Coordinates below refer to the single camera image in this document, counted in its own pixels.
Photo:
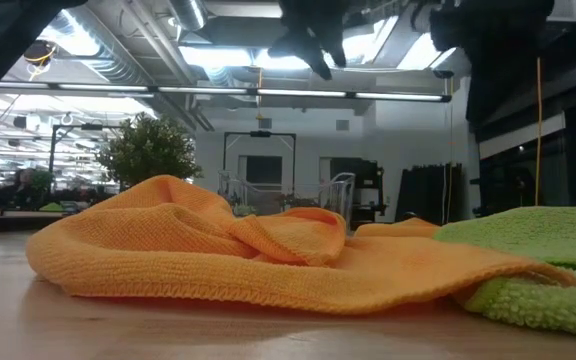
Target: wooden table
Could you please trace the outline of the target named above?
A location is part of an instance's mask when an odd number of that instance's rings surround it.
[[[369,317],[248,305],[68,297],[0,235],[0,360],[576,359],[576,337],[497,324],[448,301]]]

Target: microfiber towel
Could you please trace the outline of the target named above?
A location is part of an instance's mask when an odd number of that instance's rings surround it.
[[[518,208],[446,225],[434,238],[530,256],[574,269],[576,275],[576,208]],[[464,305],[497,321],[576,334],[576,287],[500,277],[481,286]]]
[[[428,301],[498,276],[576,283],[554,266],[441,243],[418,226],[427,225],[404,223],[392,236],[347,240],[335,213],[298,208],[238,219],[217,194],[158,176],[44,228],[29,239],[26,255],[38,274],[71,295],[242,301],[335,314]]]

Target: orange towel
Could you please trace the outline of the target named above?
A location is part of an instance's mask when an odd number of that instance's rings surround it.
[[[159,176],[38,232],[30,266],[79,296],[243,301],[359,314],[451,294],[482,280],[567,272],[533,260],[429,238],[428,224],[345,238],[322,209],[235,219],[218,195]]]

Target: yellow wire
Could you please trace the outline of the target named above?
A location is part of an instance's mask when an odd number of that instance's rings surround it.
[[[541,125],[544,120],[544,106],[541,93],[541,58],[537,58],[537,169],[535,184],[535,206],[539,206],[539,187],[541,184]]]
[[[455,78],[450,78],[450,96],[455,94]],[[452,204],[452,163],[453,163],[453,128],[452,128],[452,104],[450,105],[450,170],[448,172],[448,213],[446,223],[450,222],[450,206]]]
[[[32,73],[32,75],[30,75],[30,80],[28,80],[28,81],[33,81],[37,75],[44,73],[43,71],[41,71],[40,68],[44,65],[45,61],[46,61],[46,59],[41,60],[41,62],[39,63],[39,66],[37,66],[37,68]]]
[[[47,55],[44,55],[42,57],[38,57],[36,59],[31,59],[31,58],[27,58],[27,57],[24,57],[24,58],[26,59],[26,61],[30,61],[30,62],[44,61],[44,60],[48,59],[49,57],[51,57],[52,54],[55,53],[56,49],[57,49],[57,47],[55,46],[52,48],[52,50],[50,50],[50,52]]]

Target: exposed ductwork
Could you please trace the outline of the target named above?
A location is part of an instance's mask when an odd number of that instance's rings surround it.
[[[64,10],[53,20],[50,28],[57,32],[58,36],[66,38],[81,36],[80,32],[77,35],[75,33],[77,28],[83,28],[86,35],[99,46],[99,51],[96,54],[84,57],[88,58],[84,64],[109,82],[117,84],[154,83],[150,75],[136,62],[90,9],[82,6]],[[151,99],[138,100],[143,101],[150,107],[162,109],[171,115],[177,114],[191,131],[197,128],[195,122],[199,123],[206,131],[213,129],[210,124],[197,121],[194,115],[189,114],[165,95],[157,94]]]
[[[208,11],[202,0],[168,0],[178,24],[187,31],[197,31],[208,22]]]
[[[216,87],[235,87],[235,88],[250,87],[250,84],[235,79],[232,76],[232,72],[227,67],[218,67],[218,68],[205,67],[204,71],[206,72],[206,76],[208,77],[208,80],[210,80],[210,83]],[[240,96],[240,95],[231,95],[231,96],[241,101],[247,101],[247,102],[257,101],[256,96]]]

